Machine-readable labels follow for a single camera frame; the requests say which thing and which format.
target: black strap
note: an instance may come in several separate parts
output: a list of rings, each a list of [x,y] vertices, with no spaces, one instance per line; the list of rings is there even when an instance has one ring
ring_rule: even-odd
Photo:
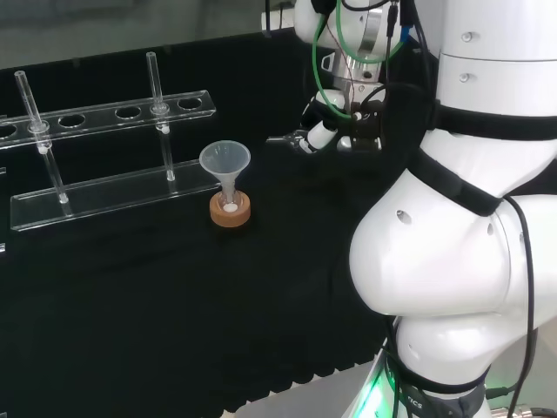
[[[444,385],[436,381],[430,381],[419,374],[415,374],[412,370],[406,367],[402,361],[397,361],[396,364],[393,364],[394,361],[395,360],[391,357],[388,357],[387,365],[390,369],[393,366],[397,368],[400,381],[403,381],[406,385],[414,386],[420,390],[426,390],[435,394],[462,394],[464,392],[468,392],[469,390],[476,389],[479,385],[484,383],[486,376],[489,373],[488,369],[475,381],[470,381],[462,385]]]
[[[502,201],[461,179],[421,148],[411,158],[408,171],[447,199],[479,216],[492,215]]]
[[[471,137],[512,141],[547,141],[557,139],[557,117],[526,117],[463,111],[437,101],[431,129],[441,129]]]

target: green light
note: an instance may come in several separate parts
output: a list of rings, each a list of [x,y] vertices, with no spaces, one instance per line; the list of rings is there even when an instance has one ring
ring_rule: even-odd
[[[383,393],[381,391],[381,386],[379,385],[380,380],[375,381],[375,384],[367,384],[361,396],[361,401],[356,410],[354,418],[360,418],[361,416],[379,416],[379,411],[384,407]],[[364,414],[364,412],[370,411],[371,415]]]

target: rack hole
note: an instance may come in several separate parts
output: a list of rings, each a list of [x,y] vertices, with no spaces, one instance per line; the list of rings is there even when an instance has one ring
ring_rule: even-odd
[[[404,211],[397,211],[397,217],[399,218],[399,221],[402,222],[405,225],[410,225],[412,224],[412,218],[410,217],[410,215]]]
[[[17,128],[14,125],[0,126],[0,139],[6,139],[16,133]]]
[[[141,109],[136,106],[122,107],[116,111],[116,116],[121,119],[134,119],[139,116]]]
[[[183,98],[178,100],[178,107],[185,111],[193,111],[201,106],[201,99],[199,98]]]
[[[58,120],[60,126],[64,128],[77,128],[83,122],[85,122],[85,116],[80,114],[64,116]]]

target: funnel stem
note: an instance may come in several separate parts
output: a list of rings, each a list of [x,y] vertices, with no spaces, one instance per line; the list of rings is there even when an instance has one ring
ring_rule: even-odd
[[[223,194],[225,195],[226,203],[234,203],[234,193],[236,192],[234,184],[234,180],[226,180],[222,182]]]

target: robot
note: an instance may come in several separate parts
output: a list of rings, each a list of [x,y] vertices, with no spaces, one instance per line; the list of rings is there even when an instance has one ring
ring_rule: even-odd
[[[346,2],[365,8],[377,0]],[[311,43],[325,8],[328,29],[320,46],[338,48],[341,29],[359,56],[385,57],[389,10],[404,10],[404,2],[363,11],[343,5],[337,20],[331,6],[340,1],[298,0],[295,29]],[[373,311],[399,317],[392,337],[407,384],[404,390],[393,384],[390,359],[376,382],[383,385],[382,401],[369,400],[367,390],[366,408],[345,416],[382,418],[379,404],[396,403],[399,417],[491,417],[484,387],[490,365],[527,330],[557,316],[557,197],[503,199],[557,156],[557,2],[444,5],[431,130],[408,169],[362,219],[350,249],[360,297]],[[404,36],[401,13],[391,24],[392,39]],[[339,90],[325,95],[348,113],[381,84],[378,68],[343,65],[342,54],[337,50],[327,67]],[[346,83],[349,67],[356,70],[355,91]],[[375,100],[385,100],[385,92]],[[313,101],[325,102],[322,93]],[[335,135],[321,121],[297,142],[304,152],[318,152]],[[339,143],[353,144],[346,137]]]

